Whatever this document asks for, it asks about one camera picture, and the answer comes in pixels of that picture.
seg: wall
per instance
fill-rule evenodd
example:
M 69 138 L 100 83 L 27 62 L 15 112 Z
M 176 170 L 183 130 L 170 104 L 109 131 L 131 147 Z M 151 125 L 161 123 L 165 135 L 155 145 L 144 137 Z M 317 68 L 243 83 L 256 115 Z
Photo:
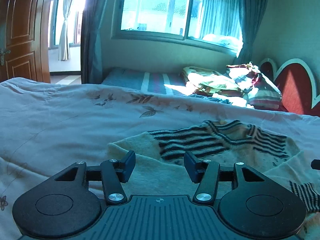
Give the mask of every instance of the wall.
M 224 71 L 225 66 L 234 59 L 234 56 L 221 52 L 175 43 L 111 39 L 112 20 L 118 10 L 114 9 L 114 4 L 115 0 L 108 0 L 100 30 L 105 70 L 117 66 L 148 72 L 174 73 L 184 66 L 196 65 Z
M 300 58 L 309 65 L 320 88 L 319 38 L 320 0 L 269 0 L 253 60 L 258 63 L 270 57 L 279 67 L 289 59 Z
M 59 50 L 50 49 L 49 54 L 49 71 L 60 72 L 60 71 L 80 71 L 80 47 L 70 48 L 70 59 L 66 61 L 58 60 Z

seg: striped bed sheet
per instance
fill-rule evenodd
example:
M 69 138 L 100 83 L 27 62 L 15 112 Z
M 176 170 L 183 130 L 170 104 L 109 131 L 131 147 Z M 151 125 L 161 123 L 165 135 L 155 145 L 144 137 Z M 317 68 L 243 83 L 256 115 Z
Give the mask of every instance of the striped bed sheet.
M 143 93 L 184 96 L 174 87 L 185 87 L 184 80 L 177 73 L 161 74 L 113 68 L 102 82 L 103 85 L 140 90 Z

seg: gray curtain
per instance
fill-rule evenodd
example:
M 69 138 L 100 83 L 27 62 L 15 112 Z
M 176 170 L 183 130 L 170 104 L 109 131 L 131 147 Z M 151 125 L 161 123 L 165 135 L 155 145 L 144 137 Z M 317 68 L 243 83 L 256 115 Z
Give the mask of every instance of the gray curtain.
M 202 0 L 199 38 L 207 34 L 239 38 L 238 0 Z
M 233 64 L 245 64 L 251 61 L 253 43 L 257 36 L 268 0 L 239 0 L 239 16 L 243 47 Z
M 70 59 L 70 48 L 68 41 L 68 17 L 70 15 L 72 0 L 63 0 L 63 16 L 60 42 L 59 42 L 59 60 L 64 61 Z
M 101 84 L 103 81 L 100 28 L 107 0 L 85 0 L 81 29 L 82 83 Z

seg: door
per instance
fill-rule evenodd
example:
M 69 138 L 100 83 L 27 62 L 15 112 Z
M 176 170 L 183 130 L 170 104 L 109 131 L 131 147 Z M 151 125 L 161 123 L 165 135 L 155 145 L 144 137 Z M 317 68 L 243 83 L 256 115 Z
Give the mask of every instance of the door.
M 50 0 L 0 0 L 0 82 L 24 77 L 50 83 L 49 6 Z

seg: tiled floor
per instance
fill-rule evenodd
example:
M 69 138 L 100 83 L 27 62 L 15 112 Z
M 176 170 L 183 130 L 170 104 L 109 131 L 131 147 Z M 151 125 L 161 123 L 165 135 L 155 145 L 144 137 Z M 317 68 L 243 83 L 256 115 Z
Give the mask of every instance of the tiled floor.
M 60 85 L 80 85 L 81 76 L 50 76 L 51 84 L 60 84 Z

